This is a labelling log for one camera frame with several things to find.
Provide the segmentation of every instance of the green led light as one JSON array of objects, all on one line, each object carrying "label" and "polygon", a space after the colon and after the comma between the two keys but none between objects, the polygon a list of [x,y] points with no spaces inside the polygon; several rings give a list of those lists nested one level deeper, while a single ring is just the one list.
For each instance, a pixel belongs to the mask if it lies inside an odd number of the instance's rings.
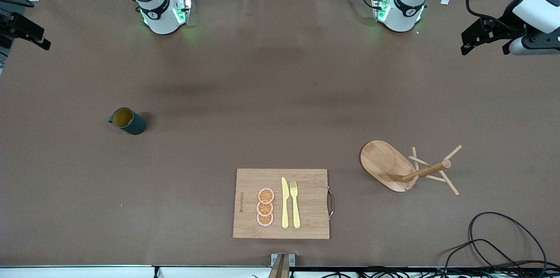
[{"label": "green led light", "polygon": [[185,13],[183,11],[181,11],[180,9],[177,10],[177,9],[173,8],[173,13],[174,13],[175,17],[177,18],[177,22],[179,24],[183,24],[185,22]]},{"label": "green led light", "polygon": [[140,9],[140,14],[142,15],[142,18],[144,19],[144,24],[148,25],[148,20],[146,20],[146,16],[144,15],[144,12],[142,11],[142,9]]},{"label": "green led light", "polygon": [[379,11],[379,20],[380,21],[384,21],[387,19],[387,14],[389,14],[389,11],[391,10],[391,6],[389,4],[386,4],[385,7]]},{"label": "green led light", "polygon": [[420,21],[420,17],[422,16],[422,11],[424,11],[424,7],[421,7],[420,11],[418,11],[418,17],[416,18],[416,22]]}]

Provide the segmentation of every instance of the metal handle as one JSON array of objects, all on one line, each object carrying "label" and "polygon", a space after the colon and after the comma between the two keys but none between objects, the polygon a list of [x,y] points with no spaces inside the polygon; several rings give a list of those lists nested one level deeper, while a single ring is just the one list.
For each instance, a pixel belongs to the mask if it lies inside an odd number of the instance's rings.
[{"label": "metal handle", "polygon": [[330,190],[330,186],[326,187],[327,192],[330,194],[330,214],[329,214],[329,220],[333,218],[333,214],[334,214],[334,195],[333,195],[333,191]]}]

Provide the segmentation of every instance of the small white paper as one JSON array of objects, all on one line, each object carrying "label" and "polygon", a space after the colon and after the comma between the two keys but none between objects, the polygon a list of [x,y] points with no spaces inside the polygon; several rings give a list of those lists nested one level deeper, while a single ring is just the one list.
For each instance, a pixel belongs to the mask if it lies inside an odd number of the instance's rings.
[{"label": "small white paper", "polygon": [[441,0],[440,2],[443,5],[448,5],[449,4],[449,0]]}]

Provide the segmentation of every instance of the wooden peg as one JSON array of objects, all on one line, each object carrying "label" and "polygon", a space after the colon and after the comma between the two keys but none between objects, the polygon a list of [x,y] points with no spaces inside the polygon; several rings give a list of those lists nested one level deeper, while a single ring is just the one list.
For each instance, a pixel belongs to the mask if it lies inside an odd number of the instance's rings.
[{"label": "wooden peg", "polygon": [[416,162],[416,163],[424,164],[426,166],[432,166],[430,163],[424,162],[424,161],[420,160],[419,158],[416,158],[415,156],[408,156],[408,158],[411,159],[412,161]]},{"label": "wooden peg", "polygon": [[416,176],[418,176],[419,178],[424,177],[424,176],[428,176],[430,174],[436,173],[438,171],[442,171],[444,169],[448,169],[452,166],[452,162],[449,160],[443,160],[440,163],[434,164],[429,168],[424,168],[422,170],[418,170],[416,172],[412,172],[410,174],[407,174],[406,176],[402,177],[402,181],[403,182],[410,182],[411,180],[413,180]]},{"label": "wooden peg", "polygon": [[[412,147],[412,156],[414,158],[416,158],[416,147]],[[414,162],[414,168],[416,169],[416,171],[418,171],[420,169],[420,168],[418,168],[418,163],[417,162]]]},{"label": "wooden peg", "polygon": [[450,154],[448,154],[444,158],[444,160],[449,160],[450,158],[452,158],[452,156],[454,156],[457,153],[457,151],[461,150],[461,148],[462,148],[462,145],[458,145]]},{"label": "wooden peg", "polygon": [[451,190],[453,190],[453,193],[458,196],[459,195],[459,191],[455,188],[455,186],[452,183],[452,180],[450,180],[448,178],[448,175],[445,174],[443,171],[440,171],[440,174],[442,176],[442,178],[444,178],[444,181],[446,181],[446,183],[448,183],[449,187],[451,188]]},{"label": "wooden peg", "polygon": [[[414,168],[416,169],[416,171],[420,170],[420,168],[418,168],[418,163],[424,164],[426,166],[432,166],[431,164],[428,164],[428,163],[420,160],[419,158],[416,158],[416,148],[415,147],[412,147],[412,156],[408,156],[408,158],[411,159],[412,161],[414,161]],[[426,176],[426,178],[446,183],[446,181],[443,178],[439,178],[439,177],[435,177],[435,176]]]},{"label": "wooden peg", "polygon": [[268,278],[288,278],[290,274],[290,261],[288,254],[278,254]]}]

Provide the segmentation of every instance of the oval wooden board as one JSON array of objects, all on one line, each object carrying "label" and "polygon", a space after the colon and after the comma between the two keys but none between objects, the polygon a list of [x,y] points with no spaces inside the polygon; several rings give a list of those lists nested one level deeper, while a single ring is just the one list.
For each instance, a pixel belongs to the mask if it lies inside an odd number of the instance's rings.
[{"label": "oval wooden board", "polygon": [[416,183],[400,182],[391,176],[405,176],[414,172],[414,166],[399,151],[385,141],[368,142],[360,152],[362,168],[380,183],[396,192],[406,192]]}]

